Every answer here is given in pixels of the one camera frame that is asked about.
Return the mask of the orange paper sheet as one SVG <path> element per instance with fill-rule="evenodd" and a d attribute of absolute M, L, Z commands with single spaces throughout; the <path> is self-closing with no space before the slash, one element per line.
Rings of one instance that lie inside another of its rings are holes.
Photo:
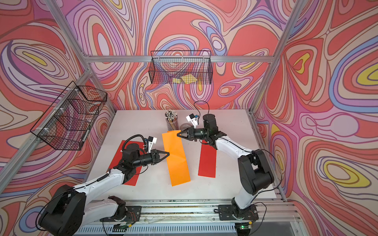
<path fill-rule="evenodd" d="M 191 181 L 182 139 L 177 136 L 179 132 L 174 130 L 162 134 L 164 150 L 169 152 L 166 160 L 172 186 Z"/>

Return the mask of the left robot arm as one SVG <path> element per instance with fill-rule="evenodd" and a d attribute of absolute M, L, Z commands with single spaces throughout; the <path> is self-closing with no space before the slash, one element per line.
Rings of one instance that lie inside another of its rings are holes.
<path fill-rule="evenodd" d="M 169 155 L 157 149 L 145 152 L 136 143 L 127 145 L 122 149 L 120 162 L 101 177 L 59 187 L 41 211 L 36 226 L 54 236 L 73 236 L 81 227 L 103 218 L 123 220 L 128 214 L 125 201 L 115 196 L 99 202 L 94 200 L 131 180 L 138 167 L 156 165 Z"/>

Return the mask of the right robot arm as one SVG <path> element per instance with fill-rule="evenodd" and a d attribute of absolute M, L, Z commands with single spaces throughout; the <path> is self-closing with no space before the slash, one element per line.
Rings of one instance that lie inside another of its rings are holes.
<path fill-rule="evenodd" d="M 238 195 L 231 200 L 231 210 L 228 214 L 241 219 L 252 210 L 253 201 L 258 194 L 266 191 L 275 181 L 269 161 L 264 151 L 243 147 L 231 140 L 226 133 L 220 131 L 215 115 L 204 115 L 203 125 L 203 128 L 197 128 L 197 125 L 194 124 L 180 131 L 177 137 L 188 141 L 205 141 L 214 149 L 237 160 L 242 188 Z"/>

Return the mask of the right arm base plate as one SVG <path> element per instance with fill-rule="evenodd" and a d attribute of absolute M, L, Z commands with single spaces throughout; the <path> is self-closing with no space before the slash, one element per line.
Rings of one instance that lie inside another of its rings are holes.
<path fill-rule="evenodd" d="M 255 205 L 250 205 L 246 209 L 239 209 L 237 205 L 218 205 L 214 211 L 219 215 L 221 221 L 248 220 L 255 222 L 259 220 Z"/>

